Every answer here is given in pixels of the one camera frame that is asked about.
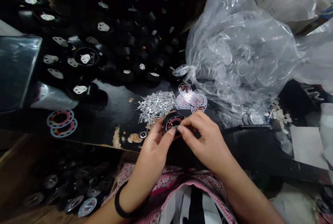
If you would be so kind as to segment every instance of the finger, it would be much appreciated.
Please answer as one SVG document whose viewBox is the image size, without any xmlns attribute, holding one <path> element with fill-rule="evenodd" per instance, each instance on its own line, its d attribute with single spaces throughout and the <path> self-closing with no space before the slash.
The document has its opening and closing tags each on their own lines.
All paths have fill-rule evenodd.
<svg viewBox="0 0 333 224">
<path fill-rule="evenodd" d="M 163 121 L 165 119 L 167 115 L 155 120 L 155 123 L 152 125 L 150 132 L 160 132 L 162 130 L 162 126 L 163 126 Z"/>
<path fill-rule="evenodd" d="M 176 128 L 171 128 L 162 137 L 162 139 L 159 143 L 159 147 L 158 147 L 159 152 L 161 152 L 162 155 L 167 155 L 167 152 L 168 152 L 169 147 L 170 147 L 170 145 L 173 141 L 175 133 L 176 133 Z"/>
<path fill-rule="evenodd" d="M 181 133 L 184 141 L 190 147 L 190 149 L 195 153 L 199 149 L 200 142 L 192 132 L 185 126 L 178 126 L 177 130 Z"/>
<path fill-rule="evenodd" d="M 206 121 L 197 114 L 192 114 L 189 117 L 186 117 L 180 123 L 181 126 L 193 126 L 197 130 L 203 130 L 206 125 Z"/>
</svg>

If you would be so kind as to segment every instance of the pink patterned clothing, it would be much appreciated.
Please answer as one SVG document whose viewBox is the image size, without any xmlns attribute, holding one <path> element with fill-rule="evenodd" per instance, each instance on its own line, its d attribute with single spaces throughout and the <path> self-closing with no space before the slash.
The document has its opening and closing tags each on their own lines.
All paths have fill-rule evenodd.
<svg viewBox="0 0 333 224">
<path fill-rule="evenodd" d="M 125 163 L 117 177 L 117 187 L 104 201 L 105 204 L 118 191 L 118 189 L 129 179 L 135 164 Z M 233 213 L 226 206 L 226 195 L 222 183 L 214 178 L 210 171 L 187 171 L 181 172 L 178 167 L 165 167 L 162 176 L 153 188 L 150 200 L 145 208 L 146 211 L 135 223 L 157 224 L 170 223 L 170 213 L 173 214 L 177 194 L 185 191 L 189 186 L 196 187 L 206 195 L 210 196 L 225 221 L 229 224 L 237 223 Z"/>
</svg>

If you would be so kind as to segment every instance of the right hand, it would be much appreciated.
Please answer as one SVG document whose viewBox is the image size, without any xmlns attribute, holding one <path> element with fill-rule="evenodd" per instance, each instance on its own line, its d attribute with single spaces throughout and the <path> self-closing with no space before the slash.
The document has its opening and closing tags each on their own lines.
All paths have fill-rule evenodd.
<svg viewBox="0 0 333 224">
<path fill-rule="evenodd" d="M 197 139 L 186 126 L 196 128 L 201 137 Z M 194 155 L 207 168 L 217 175 L 223 176 L 227 173 L 226 166 L 233 163 L 235 159 L 224 142 L 218 125 L 205 113 L 201 110 L 195 111 L 182 120 L 177 129 Z"/>
</svg>

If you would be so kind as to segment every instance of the wooden floor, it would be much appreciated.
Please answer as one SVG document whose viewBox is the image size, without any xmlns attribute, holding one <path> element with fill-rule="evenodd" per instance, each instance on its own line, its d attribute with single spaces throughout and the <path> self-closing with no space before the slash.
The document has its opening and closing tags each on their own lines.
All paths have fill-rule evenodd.
<svg viewBox="0 0 333 224">
<path fill-rule="evenodd" d="M 0 222 L 0 224 L 81 224 L 86 219 L 78 218 L 77 215 L 58 212 L 56 206 L 43 206 Z"/>
</svg>

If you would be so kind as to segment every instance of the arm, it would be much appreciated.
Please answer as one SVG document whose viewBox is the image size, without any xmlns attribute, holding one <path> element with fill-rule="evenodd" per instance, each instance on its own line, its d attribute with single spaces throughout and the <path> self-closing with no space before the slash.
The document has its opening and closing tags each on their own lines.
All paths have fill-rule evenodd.
<svg viewBox="0 0 333 224">
<path fill-rule="evenodd" d="M 167 152 L 176 132 L 176 129 L 172 128 L 162 135 L 163 120 L 164 117 L 156 120 L 152 126 L 129 181 L 120 193 L 119 204 L 126 213 L 133 212 L 145 202 L 162 175 Z M 131 219 L 118 215 L 113 197 L 84 224 L 127 224 L 130 221 Z"/>
<path fill-rule="evenodd" d="M 198 140 L 186 126 L 200 134 Z M 284 223 L 284 220 L 245 174 L 223 140 L 219 127 L 198 110 L 185 118 L 178 131 L 195 156 L 223 183 L 228 200 L 244 223 Z"/>
</svg>

